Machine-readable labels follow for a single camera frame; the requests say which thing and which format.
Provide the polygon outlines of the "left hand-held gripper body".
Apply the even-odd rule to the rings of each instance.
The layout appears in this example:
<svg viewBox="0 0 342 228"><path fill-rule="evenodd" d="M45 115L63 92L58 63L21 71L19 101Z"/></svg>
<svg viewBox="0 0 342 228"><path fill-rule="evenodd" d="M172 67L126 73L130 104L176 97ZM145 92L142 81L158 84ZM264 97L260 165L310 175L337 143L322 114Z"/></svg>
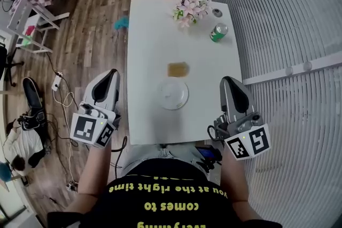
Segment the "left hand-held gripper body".
<svg viewBox="0 0 342 228"><path fill-rule="evenodd" d="M106 147L120 119L117 110L81 103L78 112L73 113L70 138L86 145Z"/></svg>

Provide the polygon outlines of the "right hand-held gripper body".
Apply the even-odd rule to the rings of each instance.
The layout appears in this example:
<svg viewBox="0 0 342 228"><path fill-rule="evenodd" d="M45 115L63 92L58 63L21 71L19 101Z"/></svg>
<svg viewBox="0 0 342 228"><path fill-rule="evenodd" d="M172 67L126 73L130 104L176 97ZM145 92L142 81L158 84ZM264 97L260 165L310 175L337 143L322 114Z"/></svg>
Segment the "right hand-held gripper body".
<svg viewBox="0 0 342 228"><path fill-rule="evenodd" d="M259 112L235 122L228 122L223 114L208 126L207 132L212 141L226 145L236 160L251 159L270 150L269 128Z"/></svg>

